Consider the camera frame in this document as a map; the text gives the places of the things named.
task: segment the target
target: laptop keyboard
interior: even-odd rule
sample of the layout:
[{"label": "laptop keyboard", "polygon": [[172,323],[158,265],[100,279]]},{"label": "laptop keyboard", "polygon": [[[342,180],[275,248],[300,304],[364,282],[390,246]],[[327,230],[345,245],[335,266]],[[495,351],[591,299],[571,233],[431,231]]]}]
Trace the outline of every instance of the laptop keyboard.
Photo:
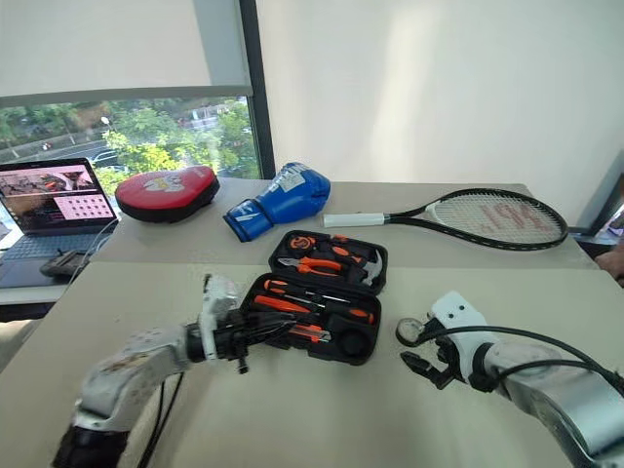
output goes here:
[{"label": "laptop keyboard", "polygon": [[97,234],[45,237],[23,236],[2,255],[2,259],[53,258],[67,251],[85,252],[91,247],[91,243],[94,241],[96,235]]}]

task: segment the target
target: red punching mitt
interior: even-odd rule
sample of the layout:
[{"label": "red punching mitt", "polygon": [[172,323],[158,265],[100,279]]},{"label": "red punching mitt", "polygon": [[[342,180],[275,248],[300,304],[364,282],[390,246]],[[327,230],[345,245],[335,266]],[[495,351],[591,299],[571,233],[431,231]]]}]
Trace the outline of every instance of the red punching mitt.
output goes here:
[{"label": "red punching mitt", "polygon": [[208,205],[218,180],[207,166],[137,174],[122,182],[115,198],[122,212],[141,221],[176,222]]}]

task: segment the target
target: racket handle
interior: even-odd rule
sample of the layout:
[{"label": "racket handle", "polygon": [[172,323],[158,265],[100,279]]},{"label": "racket handle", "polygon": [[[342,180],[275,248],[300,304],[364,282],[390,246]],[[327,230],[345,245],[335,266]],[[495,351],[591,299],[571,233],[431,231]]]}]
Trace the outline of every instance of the racket handle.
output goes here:
[{"label": "racket handle", "polygon": [[385,224],[384,213],[325,214],[325,227],[379,226]]}]

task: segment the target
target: white table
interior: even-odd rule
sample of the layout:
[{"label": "white table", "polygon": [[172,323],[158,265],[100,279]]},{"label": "white table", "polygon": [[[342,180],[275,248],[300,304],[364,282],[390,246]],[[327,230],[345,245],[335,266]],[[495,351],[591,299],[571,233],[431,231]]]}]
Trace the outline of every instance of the white table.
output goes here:
[{"label": "white table", "polygon": [[[92,264],[0,374],[2,465],[47,466],[87,369],[133,332],[193,321],[205,273],[234,279],[244,293],[265,271]],[[462,293],[492,325],[551,334],[611,369],[623,364],[622,291],[602,271],[391,267],[368,363],[350,367],[258,345],[246,375],[234,363],[197,365],[152,466],[569,466],[546,429],[501,397],[458,382],[438,391],[401,362],[397,321],[423,316],[449,290]],[[146,417],[134,431],[120,466],[136,466],[150,424]]]},{"label": "white table", "polygon": [[[267,180],[221,179],[213,203],[175,224],[154,224],[124,216],[95,261],[227,263],[266,265],[288,231],[344,234],[385,246],[392,266],[451,268],[597,268],[570,238],[556,249],[539,253],[506,253],[480,248],[437,232],[411,226],[326,229],[321,217],[275,226],[252,242],[241,244],[222,219],[229,209],[253,198]],[[323,213],[395,212],[415,208],[466,184],[335,182]],[[529,194],[520,184],[486,185]]]}]

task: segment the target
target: black tool case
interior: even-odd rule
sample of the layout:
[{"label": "black tool case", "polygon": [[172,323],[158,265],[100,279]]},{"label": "black tool case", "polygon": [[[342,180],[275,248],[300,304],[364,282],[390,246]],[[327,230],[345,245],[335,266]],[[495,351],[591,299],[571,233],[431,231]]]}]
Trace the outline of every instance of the black tool case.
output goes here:
[{"label": "black tool case", "polygon": [[[306,239],[314,239],[314,243],[306,247],[308,244]],[[315,266],[314,269],[317,271],[330,275],[337,274],[337,276],[301,273],[297,271],[296,266],[287,266],[280,262],[280,258],[301,260],[304,257],[337,261],[342,265],[342,270],[335,272],[329,268]],[[378,273],[371,280],[370,285],[363,284],[368,275],[366,272],[363,273],[364,268],[360,265],[364,262],[376,263],[378,260],[381,261],[381,265],[373,265],[375,273],[376,271]],[[310,313],[292,313],[297,319],[297,326],[291,331],[266,342],[282,349],[291,347],[305,349],[313,358],[359,366],[371,356],[377,341],[381,323],[381,303],[376,295],[385,285],[387,264],[388,252],[377,244],[318,232],[291,231],[284,236],[269,258],[272,272],[260,276],[253,282],[241,304],[241,310],[243,313],[276,310],[272,305],[256,303],[258,295],[285,300],[290,304],[308,309]],[[294,297],[326,305],[329,310],[285,297],[284,290],[280,290],[281,293],[268,291],[267,287],[272,290],[283,287],[267,282],[286,282],[289,288],[303,289],[305,293],[298,292]],[[348,303],[327,299],[324,296],[343,299]],[[356,316],[353,309],[362,311],[364,314],[358,313]],[[309,333],[322,334],[324,340],[314,339],[309,336]]]}]

